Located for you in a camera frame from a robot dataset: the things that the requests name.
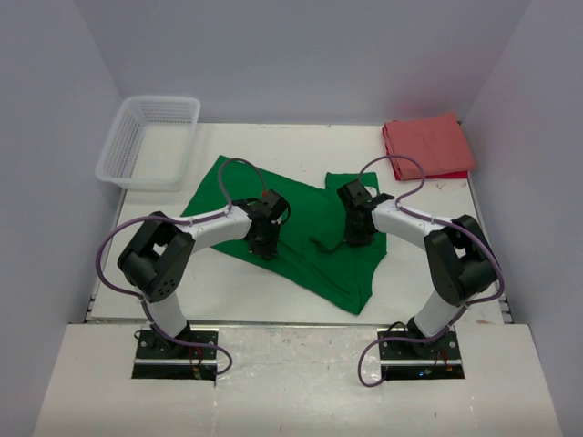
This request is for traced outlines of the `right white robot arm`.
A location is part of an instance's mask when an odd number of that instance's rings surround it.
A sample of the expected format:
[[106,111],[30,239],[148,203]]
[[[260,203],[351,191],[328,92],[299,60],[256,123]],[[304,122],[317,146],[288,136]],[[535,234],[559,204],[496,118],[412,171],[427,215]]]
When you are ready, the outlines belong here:
[[369,246],[379,233],[396,236],[426,255],[433,292],[407,323],[407,349],[425,358],[438,348],[472,305],[472,298],[501,279],[496,257],[477,221],[468,215],[435,218],[405,208],[388,194],[372,196],[360,179],[337,190],[345,210],[344,239],[353,246]]

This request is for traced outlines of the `green t shirt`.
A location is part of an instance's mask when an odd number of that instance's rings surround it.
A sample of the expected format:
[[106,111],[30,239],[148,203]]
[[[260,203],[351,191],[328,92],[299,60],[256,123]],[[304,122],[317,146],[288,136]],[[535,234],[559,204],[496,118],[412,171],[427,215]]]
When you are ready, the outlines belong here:
[[278,254],[272,260],[249,252],[242,241],[214,247],[289,279],[353,315],[361,313],[373,296],[373,275],[386,255],[386,236],[370,246],[353,247],[344,241],[345,212],[337,189],[356,179],[354,174],[325,175],[324,188],[316,188],[263,169],[257,174],[240,162],[229,163],[223,183],[234,200],[260,193],[261,180],[291,205],[291,218],[281,228]]

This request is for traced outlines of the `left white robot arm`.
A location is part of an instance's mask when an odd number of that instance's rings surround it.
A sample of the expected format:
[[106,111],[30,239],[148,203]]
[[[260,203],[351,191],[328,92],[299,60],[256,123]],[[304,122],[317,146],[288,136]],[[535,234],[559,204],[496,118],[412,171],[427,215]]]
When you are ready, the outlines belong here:
[[230,241],[244,241],[266,260],[277,255],[281,226],[291,214],[289,202],[274,190],[210,213],[171,218],[148,216],[118,258],[118,269],[138,293],[157,346],[170,358],[189,346],[189,323],[179,305],[177,288],[191,255]]

